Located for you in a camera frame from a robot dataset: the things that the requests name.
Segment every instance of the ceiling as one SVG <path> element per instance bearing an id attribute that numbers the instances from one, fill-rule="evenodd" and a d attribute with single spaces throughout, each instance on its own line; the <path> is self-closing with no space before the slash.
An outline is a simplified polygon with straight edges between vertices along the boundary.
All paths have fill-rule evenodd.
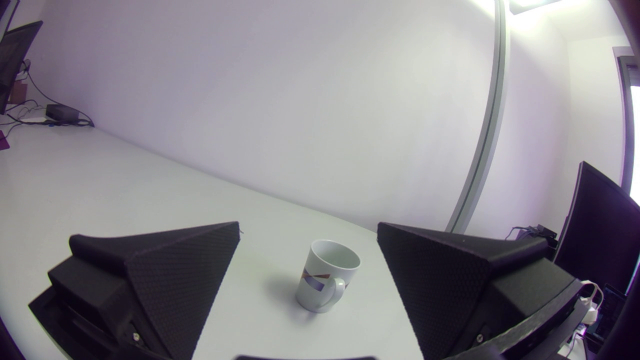
<path id="1" fill-rule="evenodd" d="M 568 42 L 625 34 L 608 0 L 562 0 L 537 10 L 556 25 Z"/>

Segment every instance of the table surface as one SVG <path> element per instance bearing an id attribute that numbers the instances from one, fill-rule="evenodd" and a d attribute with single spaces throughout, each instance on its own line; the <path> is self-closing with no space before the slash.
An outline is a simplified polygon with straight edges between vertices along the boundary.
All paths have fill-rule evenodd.
<path id="1" fill-rule="evenodd" d="M 422 359 L 375 233 L 98 129 L 19 126 L 8 140 L 11 149 L 0 151 L 0 316 L 27 359 L 64 359 L 28 304 L 50 286 L 47 271 L 70 255 L 71 234 L 125 236 L 235 220 L 241 241 L 194 359 Z M 326 314 L 294 299 L 318 238 L 362 258 L 344 298 Z"/>

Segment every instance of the window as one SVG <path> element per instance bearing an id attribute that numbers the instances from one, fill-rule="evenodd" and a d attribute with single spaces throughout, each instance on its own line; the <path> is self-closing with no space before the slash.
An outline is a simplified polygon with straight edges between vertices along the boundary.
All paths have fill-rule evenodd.
<path id="1" fill-rule="evenodd" d="M 634 119 L 640 120 L 640 70 L 633 56 L 619 56 L 618 67 L 625 109 L 625 159 L 621 186 L 640 203 L 640 121 L 634 122 Z"/>

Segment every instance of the mug logo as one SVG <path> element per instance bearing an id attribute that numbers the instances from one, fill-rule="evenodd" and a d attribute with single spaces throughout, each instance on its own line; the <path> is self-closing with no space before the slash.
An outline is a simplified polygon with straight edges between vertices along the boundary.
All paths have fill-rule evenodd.
<path id="1" fill-rule="evenodd" d="M 307 284 L 309 284 L 309 286 L 317 291 L 322 291 L 322 289 L 324 288 L 324 284 L 319 282 L 316 277 L 319 277 L 320 279 L 329 279 L 330 276 L 330 274 L 310 275 L 307 271 L 307 268 L 304 268 L 304 270 L 302 270 L 302 279 L 304 279 Z"/>

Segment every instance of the purple object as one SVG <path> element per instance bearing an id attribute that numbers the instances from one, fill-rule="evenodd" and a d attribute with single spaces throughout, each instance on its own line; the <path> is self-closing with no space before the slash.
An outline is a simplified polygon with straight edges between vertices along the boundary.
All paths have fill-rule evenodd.
<path id="1" fill-rule="evenodd" d="M 307 284 L 317 291 L 322 291 L 324 284 L 319 282 L 316 277 L 328 279 L 329 275 L 310 275 L 306 268 L 303 270 L 302 278 L 307 282 Z"/>
<path id="2" fill-rule="evenodd" d="M 9 149 L 9 143 L 6 141 L 6 138 L 4 137 L 4 133 L 2 132 L 2 130 L 0 130 L 0 150 L 7 150 Z"/>

